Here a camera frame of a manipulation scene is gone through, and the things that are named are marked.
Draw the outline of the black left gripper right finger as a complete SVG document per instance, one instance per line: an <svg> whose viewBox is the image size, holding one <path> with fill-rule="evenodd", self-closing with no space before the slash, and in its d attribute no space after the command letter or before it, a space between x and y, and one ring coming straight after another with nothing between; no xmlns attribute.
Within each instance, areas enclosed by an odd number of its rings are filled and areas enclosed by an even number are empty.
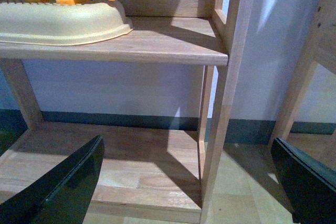
<svg viewBox="0 0 336 224"><path fill-rule="evenodd" d="M294 223L335 223L335 171L280 138L271 156Z"/></svg>

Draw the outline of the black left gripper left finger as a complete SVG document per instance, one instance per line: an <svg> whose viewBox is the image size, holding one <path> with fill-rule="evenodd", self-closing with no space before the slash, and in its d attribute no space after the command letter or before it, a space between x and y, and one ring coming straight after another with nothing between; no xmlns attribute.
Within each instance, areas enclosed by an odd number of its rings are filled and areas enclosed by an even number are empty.
<svg viewBox="0 0 336 224"><path fill-rule="evenodd" d="M1 204L1 223L83 223L99 180L104 141L88 141Z"/></svg>

